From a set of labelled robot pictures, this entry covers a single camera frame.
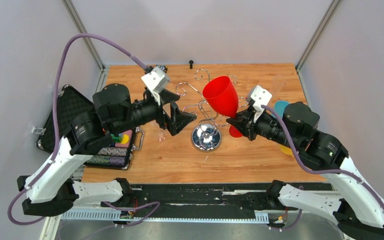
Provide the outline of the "yellow wine glass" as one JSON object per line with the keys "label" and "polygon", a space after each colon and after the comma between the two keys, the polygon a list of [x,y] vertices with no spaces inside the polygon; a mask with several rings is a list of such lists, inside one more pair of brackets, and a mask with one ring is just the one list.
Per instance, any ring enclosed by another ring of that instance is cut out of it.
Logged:
{"label": "yellow wine glass", "polygon": [[281,151],[282,153],[284,153],[284,154],[286,154],[286,155],[293,155],[293,151],[292,151],[291,148],[286,147],[286,146],[283,146],[283,145],[280,145],[279,148],[280,148],[280,151]]}

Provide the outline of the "clear wine glass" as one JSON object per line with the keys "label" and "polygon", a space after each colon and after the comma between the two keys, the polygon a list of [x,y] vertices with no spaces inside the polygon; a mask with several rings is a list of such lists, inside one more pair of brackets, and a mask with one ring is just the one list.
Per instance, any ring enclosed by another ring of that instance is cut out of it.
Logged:
{"label": "clear wine glass", "polygon": [[160,125],[156,122],[152,122],[152,126],[154,127],[154,137],[158,142],[164,142],[166,140],[166,131],[160,128]]}

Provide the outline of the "clear champagne flute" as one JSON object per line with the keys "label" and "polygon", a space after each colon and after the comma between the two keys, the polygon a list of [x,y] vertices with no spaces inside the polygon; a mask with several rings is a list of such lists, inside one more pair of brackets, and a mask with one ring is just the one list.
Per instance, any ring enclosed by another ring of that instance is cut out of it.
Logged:
{"label": "clear champagne flute", "polygon": [[286,83],[286,78],[283,75],[277,74],[271,78],[271,83],[268,86],[268,91],[271,93],[271,100],[275,101],[278,94]]}

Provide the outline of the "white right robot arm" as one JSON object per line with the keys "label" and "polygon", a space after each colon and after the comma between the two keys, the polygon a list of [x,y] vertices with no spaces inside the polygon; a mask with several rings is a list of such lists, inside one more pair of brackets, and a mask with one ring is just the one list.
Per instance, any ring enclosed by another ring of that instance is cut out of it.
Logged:
{"label": "white right robot arm", "polygon": [[274,180],[265,195],[270,208],[283,205],[318,215],[353,240],[384,240],[384,199],[358,171],[344,145],[318,130],[319,120],[306,104],[295,102],[282,115],[268,106],[249,105],[227,122],[250,141],[261,136],[290,148],[305,172],[323,176],[339,192],[338,197],[326,197]]}

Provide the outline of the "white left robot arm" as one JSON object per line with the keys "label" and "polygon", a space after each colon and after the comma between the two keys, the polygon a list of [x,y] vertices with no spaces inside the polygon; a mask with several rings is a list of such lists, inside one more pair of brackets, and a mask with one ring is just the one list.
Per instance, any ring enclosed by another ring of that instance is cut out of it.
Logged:
{"label": "white left robot arm", "polygon": [[131,101],[129,89],[119,83],[109,84],[92,97],[94,109],[78,115],[61,137],[49,159],[30,176],[17,179],[18,190],[25,193],[25,215],[54,217],[72,207],[101,203],[129,206],[133,191],[125,178],[109,182],[83,183],[71,180],[82,164],[113,144],[113,137],[155,121],[161,129],[175,136],[196,116],[179,109],[180,96],[166,89],[158,103],[149,90],[143,100]]}

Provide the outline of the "blue wine glass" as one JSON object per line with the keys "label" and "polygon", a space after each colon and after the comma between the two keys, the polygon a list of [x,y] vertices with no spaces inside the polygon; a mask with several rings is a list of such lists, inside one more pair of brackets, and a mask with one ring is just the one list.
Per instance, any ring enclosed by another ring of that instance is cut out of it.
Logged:
{"label": "blue wine glass", "polygon": [[283,114],[284,114],[284,111],[286,109],[286,107],[289,105],[290,103],[286,100],[279,100],[277,102],[274,103],[274,111],[280,116],[282,117]]}

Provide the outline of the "red wine glass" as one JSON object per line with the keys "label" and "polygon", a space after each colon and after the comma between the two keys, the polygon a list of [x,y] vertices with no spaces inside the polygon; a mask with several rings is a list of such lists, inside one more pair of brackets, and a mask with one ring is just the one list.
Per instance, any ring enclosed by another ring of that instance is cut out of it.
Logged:
{"label": "red wine glass", "polygon": [[236,117],[239,109],[239,96],[233,82],[227,75],[210,80],[203,88],[202,95],[219,115],[228,118]]}

